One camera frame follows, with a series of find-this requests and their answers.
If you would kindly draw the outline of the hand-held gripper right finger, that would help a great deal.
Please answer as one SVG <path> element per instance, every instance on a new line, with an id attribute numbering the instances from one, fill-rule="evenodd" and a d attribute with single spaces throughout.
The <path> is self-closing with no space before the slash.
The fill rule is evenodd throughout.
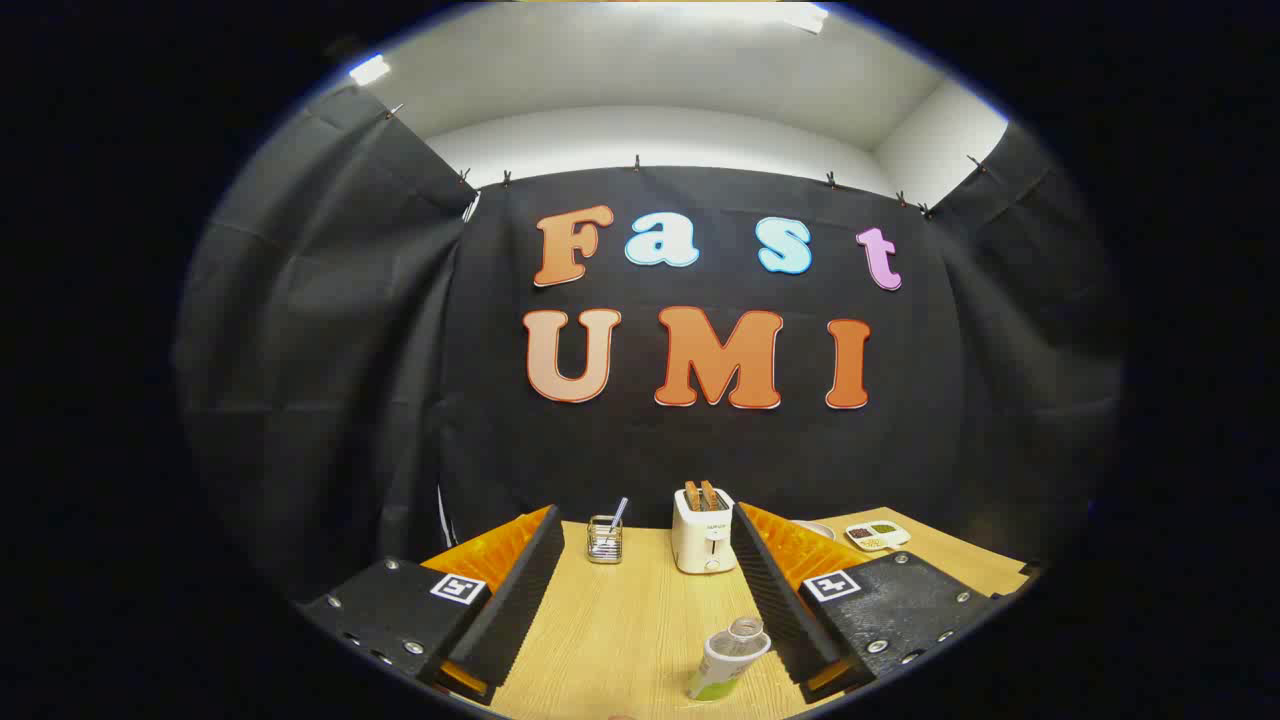
<path id="1" fill-rule="evenodd" d="M 808 702 L 900 674 L 984 621 L 996 603 L 911 552 L 873 559 L 745 502 L 733 506 L 733 552 Z"/>

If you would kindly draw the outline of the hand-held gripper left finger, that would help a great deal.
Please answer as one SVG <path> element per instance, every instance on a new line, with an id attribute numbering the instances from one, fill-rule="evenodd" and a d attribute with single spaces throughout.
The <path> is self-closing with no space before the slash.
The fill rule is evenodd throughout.
<path id="1" fill-rule="evenodd" d="M 422 562 L 379 560 L 300 611 L 420 685 L 489 705 L 563 550 L 559 509 L 548 505 Z"/>

